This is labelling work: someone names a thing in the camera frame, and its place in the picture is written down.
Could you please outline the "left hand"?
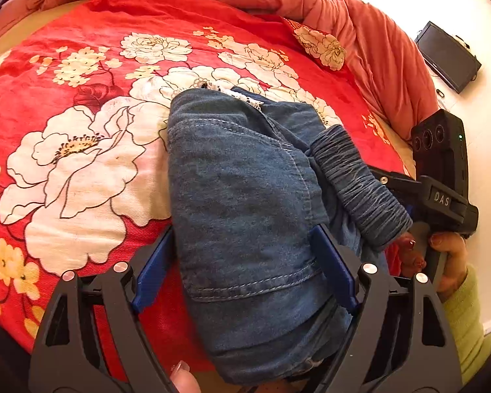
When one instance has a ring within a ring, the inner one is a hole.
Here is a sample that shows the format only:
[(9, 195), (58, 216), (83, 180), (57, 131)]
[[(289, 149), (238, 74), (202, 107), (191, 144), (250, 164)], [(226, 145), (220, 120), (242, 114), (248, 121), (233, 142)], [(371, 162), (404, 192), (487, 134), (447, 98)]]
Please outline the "left hand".
[(201, 392), (198, 381), (191, 373), (190, 367), (182, 360), (172, 369), (170, 380), (179, 393)]

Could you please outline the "right hand red nails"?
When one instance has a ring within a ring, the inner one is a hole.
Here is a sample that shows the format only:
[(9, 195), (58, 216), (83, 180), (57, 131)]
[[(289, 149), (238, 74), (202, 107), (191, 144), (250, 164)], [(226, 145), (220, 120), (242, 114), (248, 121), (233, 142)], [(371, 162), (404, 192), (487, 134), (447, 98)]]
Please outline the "right hand red nails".
[[(426, 267), (420, 252), (414, 249), (416, 241), (410, 233), (404, 233), (395, 242), (398, 245), (401, 274), (411, 278)], [(447, 254), (444, 272), (437, 293), (444, 303), (463, 284), (467, 275), (466, 242), (458, 233), (434, 233), (428, 239), (431, 249)]]

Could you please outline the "right forearm green sleeve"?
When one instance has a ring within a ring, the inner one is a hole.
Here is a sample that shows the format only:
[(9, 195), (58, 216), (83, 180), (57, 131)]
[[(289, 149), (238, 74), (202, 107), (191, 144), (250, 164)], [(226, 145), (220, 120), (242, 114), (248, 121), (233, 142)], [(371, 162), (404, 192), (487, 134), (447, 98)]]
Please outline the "right forearm green sleeve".
[(491, 333), (485, 335), (475, 269), (467, 267), (466, 278), (443, 304), (459, 355), (463, 384), (467, 384), (491, 355)]

